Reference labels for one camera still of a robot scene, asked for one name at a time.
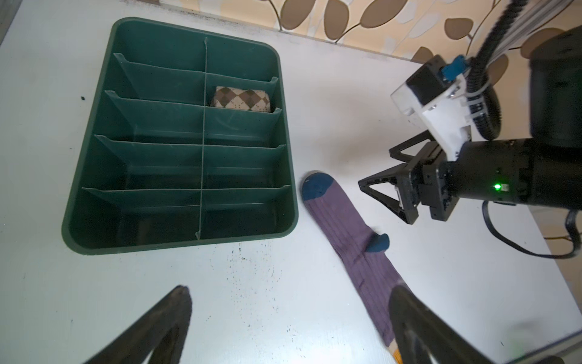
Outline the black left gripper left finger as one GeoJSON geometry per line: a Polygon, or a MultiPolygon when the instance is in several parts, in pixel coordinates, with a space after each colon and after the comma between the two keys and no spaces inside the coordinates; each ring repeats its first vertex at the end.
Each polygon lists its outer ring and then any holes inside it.
{"type": "Polygon", "coordinates": [[[192,315],[189,288],[178,285],[88,363],[179,363],[192,315]]]}

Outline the purple sock orange cuff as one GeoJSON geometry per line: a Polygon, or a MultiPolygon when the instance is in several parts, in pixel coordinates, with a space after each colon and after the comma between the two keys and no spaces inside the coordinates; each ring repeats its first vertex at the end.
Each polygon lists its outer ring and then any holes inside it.
{"type": "Polygon", "coordinates": [[[386,256],[390,238],[365,223],[343,188],[329,174],[308,175],[301,186],[301,197],[342,260],[390,355],[395,362],[402,363],[388,306],[393,289],[405,282],[386,256]]]}

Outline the green divided organizer tray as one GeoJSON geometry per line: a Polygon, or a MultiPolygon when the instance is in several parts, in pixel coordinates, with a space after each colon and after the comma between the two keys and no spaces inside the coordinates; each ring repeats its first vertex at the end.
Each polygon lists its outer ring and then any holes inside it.
{"type": "Polygon", "coordinates": [[[62,237],[100,255],[282,238],[299,217],[280,57],[142,18],[109,37],[62,237]],[[217,86],[271,112],[210,106],[217,86]]]}

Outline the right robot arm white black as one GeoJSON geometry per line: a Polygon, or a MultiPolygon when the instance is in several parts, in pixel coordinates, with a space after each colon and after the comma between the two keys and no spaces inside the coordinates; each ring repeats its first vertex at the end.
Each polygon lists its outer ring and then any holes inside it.
{"type": "Polygon", "coordinates": [[[487,66],[526,4],[511,1],[473,58],[421,65],[392,93],[404,115],[426,131],[390,150],[398,165],[359,182],[360,190],[406,224],[418,206],[446,221],[460,199],[479,200],[487,230],[497,239],[489,204],[566,209],[565,229],[581,251],[581,29],[573,28],[530,54],[530,136],[501,140],[500,102],[487,66]]]}

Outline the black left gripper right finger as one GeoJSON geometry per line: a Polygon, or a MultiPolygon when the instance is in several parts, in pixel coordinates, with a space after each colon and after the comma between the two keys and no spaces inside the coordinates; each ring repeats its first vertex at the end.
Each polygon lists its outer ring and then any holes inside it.
{"type": "Polygon", "coordinates": [[[389,313],[404,363],[489,363],[408,288],[393,289],[389,313]]]}

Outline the brown argyle sock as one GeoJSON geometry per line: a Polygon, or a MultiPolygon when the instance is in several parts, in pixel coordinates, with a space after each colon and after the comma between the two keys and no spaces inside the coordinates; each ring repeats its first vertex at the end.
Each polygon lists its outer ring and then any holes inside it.
{"type": "Polygon", "coordinates": [[[271,100],[263,90],[217,86],[210,106],[251,112],[271,112],[271,100]]]}

